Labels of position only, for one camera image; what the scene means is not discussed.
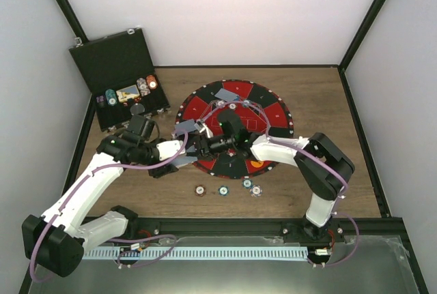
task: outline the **wooden surface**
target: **wooden surface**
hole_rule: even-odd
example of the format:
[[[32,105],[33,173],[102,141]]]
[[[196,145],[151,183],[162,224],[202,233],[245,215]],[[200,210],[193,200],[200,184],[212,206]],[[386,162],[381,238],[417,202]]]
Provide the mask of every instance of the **wooden surface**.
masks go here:
[[[169,114],[155,117],[165,138],[170,138],[178,106],[206,83],[244,79],[273,90],[293,115],[295,136],[308,137],[323,132],[355,163],[350,190],[347,199],[339,204],[339,211],[354,217],[380,216],[335,68],[157,69],[157,75],[172,106]],[[94,118],[80,173],[106,135]],[[311,191],[297,168],[280,164],[253,181],[263,189],[258,198],[242,187],[241,180],[214,177],[191,165],[161,179],[149,177],[147,171],[128,170],[104,192],[90,215],[104,214],[114,205],[123,205],[140,216],[154,217],[299,218],[305,214]],[[206,187],[204,197],[194,194],[199,184]],[[221,185],[229,186],[228,196],[218,194]]]

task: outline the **red and black board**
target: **red and black board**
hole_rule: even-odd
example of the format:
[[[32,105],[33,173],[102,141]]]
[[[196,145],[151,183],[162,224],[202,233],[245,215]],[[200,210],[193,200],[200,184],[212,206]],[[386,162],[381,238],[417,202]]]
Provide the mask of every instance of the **red and black board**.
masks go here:
[[[220,80],[204,85],[185,99],[176,116],[176,123],[190,119],[201,119],[216,108],[218,99],[215,94],[226,89],[238,95],[238,100],[248,100],[267,115],[270,122],[269,135],[282,138],[293,137],[293,119],[283,100],[264,86],[246,80]],[[207,126],[214,135],[222,134],[217,121],[218,109],[209,119]],[[267,124],[255,109],[237,104],[235,112],[251,132],[265,132]],[[235,151],[221,153],[213,161],[196,161],[193,163],[200,170],[222,178],[241,179],[261,175],[271,170],[278,163],[271,161],[251,161],[237,158]]]

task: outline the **black case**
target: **black case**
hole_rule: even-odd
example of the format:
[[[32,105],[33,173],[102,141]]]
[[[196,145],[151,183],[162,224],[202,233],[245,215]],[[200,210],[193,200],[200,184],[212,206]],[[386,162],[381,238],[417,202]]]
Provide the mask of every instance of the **black case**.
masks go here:
[[[122,33],[107,36],[84,45],[70,48],[70,54],[92,92],[92,100],[96,105],[96,113],[100,129],[120,127],[132,117],[129,101],[126,107],[117,102],[115,106],[108,105],[105,97],[107,89],[117,91],[124,87],[137,85],[137,79],[146,79],[154,75],[158,86],[150,90],[150,94],[141,97],[139,104],[144,105],[145,114],[155,115],[170,107],[163,87],[155,74],[155,68],[150,57],[143,30],[129,29]],[[104,107],[96,104],[96,98],[105,97]]]

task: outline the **blue poker chip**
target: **blue poker chip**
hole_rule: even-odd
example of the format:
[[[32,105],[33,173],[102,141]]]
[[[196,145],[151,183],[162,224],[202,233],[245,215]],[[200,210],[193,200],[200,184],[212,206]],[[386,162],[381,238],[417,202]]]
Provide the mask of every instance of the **blue poker chip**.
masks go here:
[[[244,188],[250,190],[253,186],[253,182],[250,179],[245,179],[242,181],[242,185]]]
[[[259,197],[262,195],[262,188],[259,186],[252,186],[251,188],[251,195],[253,197]]]
[[[218,189],[218,193],[219,193],[221,196],[227,196],[227,195],[229,194],[229,187],[227,187],[227,186],[221,186],[221,187]]]

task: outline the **white panel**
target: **white panel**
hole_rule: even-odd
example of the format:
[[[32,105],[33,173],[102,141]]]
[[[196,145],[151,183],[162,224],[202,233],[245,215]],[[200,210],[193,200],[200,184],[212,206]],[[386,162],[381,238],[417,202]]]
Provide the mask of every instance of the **white panel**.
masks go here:
[[[145,28],[156,65],[339,63],[373,0],[70,0],[96,39]]]
[[[1,293],[18,293],[21,224],[59,198],[89,102],[73,37],[55,0],[0,0]]]
[[[395,216],[437,293],[437,4],[387,0],[348,80]]]

